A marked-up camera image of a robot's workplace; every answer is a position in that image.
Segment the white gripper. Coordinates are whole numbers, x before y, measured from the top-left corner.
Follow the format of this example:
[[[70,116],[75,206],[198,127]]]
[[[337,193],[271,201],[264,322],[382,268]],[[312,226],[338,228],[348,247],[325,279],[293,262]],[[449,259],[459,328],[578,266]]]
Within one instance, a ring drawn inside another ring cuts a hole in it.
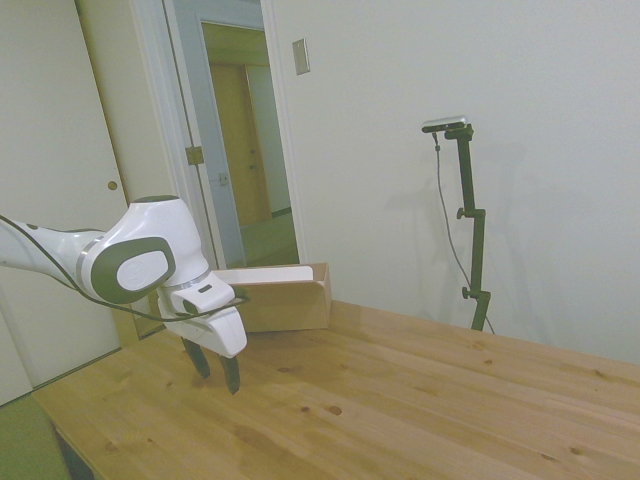
[[[219,354],[226,386],[236,394],[241,385],[238,359],[235,357],[247,345],[241,316],[232,298],[173,292],[162,294],[158,307],[165,326],[181,336],[183,346],[201,378],[210,376],[210,366],[201,348]]]

